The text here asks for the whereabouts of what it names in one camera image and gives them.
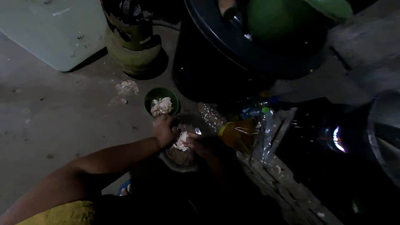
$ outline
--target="raw chicken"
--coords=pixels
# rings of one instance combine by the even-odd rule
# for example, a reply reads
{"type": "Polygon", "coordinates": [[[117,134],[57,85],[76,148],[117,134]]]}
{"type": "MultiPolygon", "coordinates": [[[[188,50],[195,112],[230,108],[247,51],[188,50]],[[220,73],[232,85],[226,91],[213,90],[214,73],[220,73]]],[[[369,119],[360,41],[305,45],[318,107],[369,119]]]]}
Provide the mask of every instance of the raw chicken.
{"type": "Polygon", "coordinates": [[[154,106],[151,108],[151,114],[156,117],[164,113],[170,113],[174,108],[172,107],[172,102],[170,97],[163,99],[153,100],[154,106]]]}
{"type": "Polygon", "coordinates": [[[186,138],[188,137],[188,132],[182,132],[179,136],[178,141],[174,144],[174,147],[180,149],[182,151],[186,151],[188,147],[185,147],[182,142],[186,142],[186,138]]]}

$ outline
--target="green bottle cap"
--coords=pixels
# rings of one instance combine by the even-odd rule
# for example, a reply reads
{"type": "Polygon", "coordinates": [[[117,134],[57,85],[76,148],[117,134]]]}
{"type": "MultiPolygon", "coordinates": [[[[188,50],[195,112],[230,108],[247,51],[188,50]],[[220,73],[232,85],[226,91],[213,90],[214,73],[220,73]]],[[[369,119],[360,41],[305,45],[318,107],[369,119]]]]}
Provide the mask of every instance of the green bottle cap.
{"type": "Polygon", "coordinates": [[[268,112],[269,110],[270,110],[269,108],[264,107],[264,108],[261,109],[261,112],[265,114],[265,113],[268,112]]]}

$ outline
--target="hand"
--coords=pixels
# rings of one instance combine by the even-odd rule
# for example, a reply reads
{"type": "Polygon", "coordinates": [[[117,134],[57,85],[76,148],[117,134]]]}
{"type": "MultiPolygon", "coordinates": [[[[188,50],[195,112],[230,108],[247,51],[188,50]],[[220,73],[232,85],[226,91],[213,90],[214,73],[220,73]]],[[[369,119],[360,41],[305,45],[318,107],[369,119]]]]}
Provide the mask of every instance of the hand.
{"type": "Polygon", "coordinates": [[[186,142],[183,143],[183,145],[185,147],[189,147],[189,148],[193,149],[203,159],[209,160],[211,157],[213,157],[215,155],[211,151],[210,148],[204,146],[201,143],[202,139],[203,139],[203,136],[188,132],[188,137],[186,139],[186,142]]]}
{"type": "Polygon", "coordinates": [[[162,114],[161,116],[157,117],[156,121],[153,122],[153,134],[158,140],[160,149],[169,145],[177,138],[176,127],[171,129],[173,120],[173,116],[162,114]]]}

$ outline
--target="yellow cloth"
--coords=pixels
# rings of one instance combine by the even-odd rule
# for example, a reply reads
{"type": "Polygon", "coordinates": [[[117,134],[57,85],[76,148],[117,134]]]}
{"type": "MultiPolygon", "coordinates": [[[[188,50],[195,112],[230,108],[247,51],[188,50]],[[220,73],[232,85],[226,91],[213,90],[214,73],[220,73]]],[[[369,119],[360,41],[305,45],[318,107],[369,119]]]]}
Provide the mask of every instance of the yellow cloth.
{"type": "Polygon", "coordinates": [[[18,225],[90,225],[94,221],[94,203],[75,201],[59,205],[30,217],[18,225]]]}

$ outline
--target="fork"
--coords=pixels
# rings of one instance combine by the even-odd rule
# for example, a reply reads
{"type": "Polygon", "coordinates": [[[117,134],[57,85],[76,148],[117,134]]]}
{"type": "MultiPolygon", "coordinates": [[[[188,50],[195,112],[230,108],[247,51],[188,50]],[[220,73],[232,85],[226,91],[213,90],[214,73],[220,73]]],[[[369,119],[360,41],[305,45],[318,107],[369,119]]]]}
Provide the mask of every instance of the fork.
{"type": "Polygon", "coordinates": [[[194,129],[194,131],[196,132],[196,134],[201,135],[201,131],[200,131],[200,129],[199,129],[198,127],[196,127],[196,128],[194,129]]]}

